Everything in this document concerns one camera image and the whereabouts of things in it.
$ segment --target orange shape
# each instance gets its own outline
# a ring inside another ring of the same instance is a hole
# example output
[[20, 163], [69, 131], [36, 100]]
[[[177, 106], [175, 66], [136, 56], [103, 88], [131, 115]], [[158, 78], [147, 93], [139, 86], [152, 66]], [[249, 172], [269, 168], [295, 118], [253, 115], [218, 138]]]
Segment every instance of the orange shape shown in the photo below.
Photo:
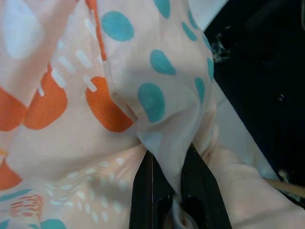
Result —
[[43, 198], [37, 194], [27, 196], [26, 198], [21, 197], [17, 202], [10, 205], [10, 215], [12, 217], [19, 217], [20, 215], [30, 216], [36, 214], [40, 220], [42, 205]]
[[27, 107], [0, 87], [0, 130], [10, 131], [23, 120]]
[[90, 8], [90, 10], [93, 11], [93, 16], [94, 16], [95, 25], [96, 25], [95, 31], [96, 31], [97, 40], [99, 42], [99, 46], [100, 46], [100, 50], [101, 50], [102, 60], [106, 61], [107, 55], [106, 55], [106, 51], [105, 51], [105, 44], [104, 44], [103, 38], [102, 38], [101, 25], [100, 25], [99, 15], [98, 15], [98, 11], [97, 11], [96, 0], [86, 0], [86, 3], [88, 5], [88, 7]]
[[0, 166], [0, 191], [14, 187], [21, 181], [21, 177], [11, 170], [4, 159]]
[[112, 101], [105, 78], [94, 77], [91, 82], [96, 86], [95, 92], [87, 88], [87, 102], [94, 116], [109, 131], [123, 132], [132, 125], [132, 120]]
[[44, 95], [41, 96], [36, 91], [25, 117], [24, 124], [30, 129], [39, 130], [47, 127], [58, 119], [67, 108], [66, 93], [56, 84], [51, 73], [52, 68], [48, 65], [48, 71], [41, 81]]
[[0, 156], [6, 156], [6, 155], [7, 153], [4, 150], [0, 149]]

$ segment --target black surface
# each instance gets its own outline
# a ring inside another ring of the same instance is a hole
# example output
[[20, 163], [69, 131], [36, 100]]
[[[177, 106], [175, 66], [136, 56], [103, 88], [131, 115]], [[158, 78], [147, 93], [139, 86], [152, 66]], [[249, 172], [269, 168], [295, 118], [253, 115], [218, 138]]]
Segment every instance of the black surface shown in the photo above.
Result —
[[230, 59], [215, 79], [275, 172], [305, 185], [305, 31], [301, 0], [230, 0], [206, 30]]
[[[182, 207], [199, 229], [231, 229], [217, 182], [191, 145], [181, 175]], [[135, 176], [130, 229], [161, 229], [172, 206], [173, 189], [150, 152]]]

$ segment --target teal polka dot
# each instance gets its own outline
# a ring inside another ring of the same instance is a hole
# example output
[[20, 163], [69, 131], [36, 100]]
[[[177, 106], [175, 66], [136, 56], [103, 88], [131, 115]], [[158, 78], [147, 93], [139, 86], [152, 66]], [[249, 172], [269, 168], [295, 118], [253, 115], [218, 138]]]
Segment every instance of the teal polka dot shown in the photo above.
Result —
[[27, 194], [31, 190], [32, 189], [24, 189], [24, 190], [21, 190], [21, 191], [18, 191], [18, 192], [3, 195], [3, 196], [0, 197], [0, 202], [5, 201], [5, 200], [9, 200], [9, 199], [13, 199], [13, 198], [18, 197], [18, 196], [22, 196], [24, 194]]
[[40, 224], [41, 229], [67, 229], [59, 219], [48, 219]]
[[186, 36], [193, 42], [195, 42], [197, 40], [197, 36], [195, 35], [195, 33], [193, 33], [190, 28], [184, 23], [182, 22], [182, 27], [183, 27], [183, 30], [186, 34]]
[[210, 79], [211, 79], [211, 81], [213, 81], [213, 78], [214, 78], [214, 62], [210, 58], [207, 58], [206, 61], [208, 63], [208, 71], [209, 71]]
[[151, 52], [150, 62], [156, 72], [166, 75], [176, 75], [175, 68], [161, 50], [155, 49]]
[[39, 227], [36, 224], [29, 224], [28, 226], [33, 229], [39, 229]]
[[190, 20], [190, 24], [193, 26], [194, 29], [198, 29], [197, 25], [196, 25], [196, 22], [192, 16], [192, 13], [191, 11], [189, 10], [189, 20]]
[[134, 36], [132, 24], [120, 12], [111, 11], [104, 14], [101, 24], [105, 33], [116, 41], [125, 42]]
[[153, 2], [158, 8], [160, 14], [168, 19], [171, 14], [170, 0], [153, 0]]
[[153, 83], [144, 83], [138, 90], [138, 100], [149, 122], [160, 121], [165, 114], [165, 100], [161, 89]]
[[204, 83], [201, 78], [196, 78], [195, 79], [195, 85], [198, 91], [200, 103], [203, 103], [203, 98], [204, 98]]
[[210, 45], [208, 39], [206, 38], [206, 36], [204, 34], [202, 34], [202, 39], [203, 39], [205, 45], [209, 48], [209, 50], [212, 51], [211, 45]]
[[0, 223], [0, 229], [6, 229], [9, 226], [9, 220], [3, 221]]

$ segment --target clip jaw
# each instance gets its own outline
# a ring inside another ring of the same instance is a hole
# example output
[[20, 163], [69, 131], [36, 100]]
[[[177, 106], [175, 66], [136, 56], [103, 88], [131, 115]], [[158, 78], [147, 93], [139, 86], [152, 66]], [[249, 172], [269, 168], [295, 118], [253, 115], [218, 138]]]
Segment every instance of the clip jaw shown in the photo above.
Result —
[[[182, 208], [199, 229], [231, 229], [216, 179], [193, 145], [181, 174]], [[172, 207], [174, 191], [150, 152], [135, 176], [129, 229], [161, 229]]]

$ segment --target peach fabric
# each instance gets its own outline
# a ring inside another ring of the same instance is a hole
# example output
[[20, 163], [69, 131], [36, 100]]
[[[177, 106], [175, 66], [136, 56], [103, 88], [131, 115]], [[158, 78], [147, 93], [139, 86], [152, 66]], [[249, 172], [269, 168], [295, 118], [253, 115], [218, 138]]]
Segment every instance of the peach fabric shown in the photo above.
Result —
[[[178, 193], [193, 140], [218, 165], [213, 57], [187, 1], [4, 0], [0, 11], [0, 228], [126, 229], [147, 149]], [[260, 206], [236, 213], [214, 165], [232, 223], [255, 221]], [[272, 211], [299, 219], [278, 199]]]
[[301, 229], [305, 211], [270, 186], [258, 171], [230, 149], [215, 145], [203, 153], [215, 176], [232, 228]]

